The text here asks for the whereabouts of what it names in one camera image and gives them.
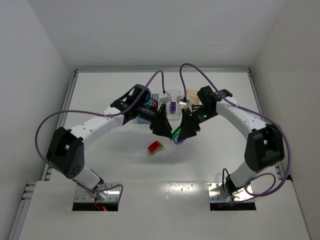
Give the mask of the green lego stack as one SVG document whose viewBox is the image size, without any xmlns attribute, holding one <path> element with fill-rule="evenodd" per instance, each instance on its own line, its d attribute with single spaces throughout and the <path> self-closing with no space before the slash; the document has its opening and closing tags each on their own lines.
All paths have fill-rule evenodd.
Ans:
<svg viewBox="0 0 320 240">
<path fill-rule="evenodd" d="M 177 139 L 179 137 L 180 132 L 181 132 L 181 127 L 179 126 L 173 131 L 171 140 L 173 141 Z"/>
</svg>

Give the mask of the purple lego brick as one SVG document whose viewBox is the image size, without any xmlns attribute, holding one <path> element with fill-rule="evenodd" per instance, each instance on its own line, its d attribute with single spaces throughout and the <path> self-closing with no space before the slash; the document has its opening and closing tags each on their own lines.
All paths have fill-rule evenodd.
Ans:
<svg viewBox="0 0 320 240">
<path fill-rule="evenodd" d="M 172 101 L 169 105 L 170 113 L 175 113 L 177 111 L 177 103 Z"/>
</svg>

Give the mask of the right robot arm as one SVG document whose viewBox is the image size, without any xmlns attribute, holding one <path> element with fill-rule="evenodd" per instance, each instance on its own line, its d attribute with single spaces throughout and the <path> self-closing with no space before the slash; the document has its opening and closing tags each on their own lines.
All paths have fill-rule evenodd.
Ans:
<svg viewBox="0 0 320 240">
<path fill-rule="evenodd" d="M 220 115 L 227 119 L 245 138 L 244 162 L 224 182 L 229 195 L 243 188 L 258 173 L 282 161 L 285 157 L 283 137 L 274 124 L 268 124 L 242 110 L 226 89 L 214 92 L 210 86 L 202 87 L 197 96 L 202 105 L 196 110 L 182 110 L 179 133 L 174 138 L 182 142 L 197 135 L 200 124 Z"/>
</svg>

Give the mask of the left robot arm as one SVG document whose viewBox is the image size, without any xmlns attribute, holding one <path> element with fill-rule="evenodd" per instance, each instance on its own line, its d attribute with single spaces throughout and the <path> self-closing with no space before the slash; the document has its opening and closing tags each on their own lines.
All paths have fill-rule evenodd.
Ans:
<svg viewBox="0 0 320 240">
<path fill-rule="evenodd" d="M 136 84 L 98 116 L 69 129 L 59 127 L 51 139 L 46 160 L 87 191 L 100 192 L 103 179 L 85 164 L 85 149 L 94 141 L 135 118 L 149 122 L 154 135 L 172 137 L 166 106 L 149 105 L 149 92 L 148 88 Z"/>
</svg>

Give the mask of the dark grey container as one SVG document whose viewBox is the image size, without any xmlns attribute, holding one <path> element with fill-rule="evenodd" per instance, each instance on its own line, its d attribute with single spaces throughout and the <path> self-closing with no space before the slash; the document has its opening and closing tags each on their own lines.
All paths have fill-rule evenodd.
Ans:
<svg viewBox="0 0 320 240">
<path fill-rule="evenodd" d="M 159 107 L 159 94 L 158 93 L 152 93 L 151 94 L 151 104 L 153 107 Z"/>
</svg>

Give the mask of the amber container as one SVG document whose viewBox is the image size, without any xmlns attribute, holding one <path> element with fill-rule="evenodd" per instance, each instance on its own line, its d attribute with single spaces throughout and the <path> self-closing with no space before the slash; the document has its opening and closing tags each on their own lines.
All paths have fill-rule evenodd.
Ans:
<svg viewBox="0 0 320 240">
<path fill-rule="evenodd" d="M 198 98 L 197 93 L 198 93 L 198 91 L 194 90 L 194 89 L 187 89 L 186 90 L 186 95 L 187 95 L 187 98 L 190 100 L 191 105 L 201 105 L 202 104 L 200 99 Z"/>
</svg>

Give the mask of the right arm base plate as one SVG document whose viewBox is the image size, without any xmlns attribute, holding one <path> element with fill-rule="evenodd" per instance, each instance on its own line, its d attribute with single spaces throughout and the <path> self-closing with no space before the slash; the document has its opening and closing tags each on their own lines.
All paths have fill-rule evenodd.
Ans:
<svg viewBox="0 0 320 240">
<path fill-rule="evenodd" d="M 222 182 L 208 182 L 209 202 L 212 204 L 235 204 L 235 203 L 254 203 L 253 196 L 248 194 L 242 187 L 230 195 L 225 192 Z"/>
</svg>

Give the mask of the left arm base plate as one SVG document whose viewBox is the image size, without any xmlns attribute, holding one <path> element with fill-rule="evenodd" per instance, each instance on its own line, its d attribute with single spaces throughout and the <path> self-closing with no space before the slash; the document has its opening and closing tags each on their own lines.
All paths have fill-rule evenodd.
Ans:
<svg viewBox="0 0 320 240">
<path fill-rule="evenodd" d="M 91 192 L 81 186 L 77 186 L 74 194 L 74 203 L 93 204 L 95 201 L 101 204 L 115 204 L 121 199 L 123 185 L 120 182 L 105 182 L 97 187 L 101 192 Z"/>
</svg>

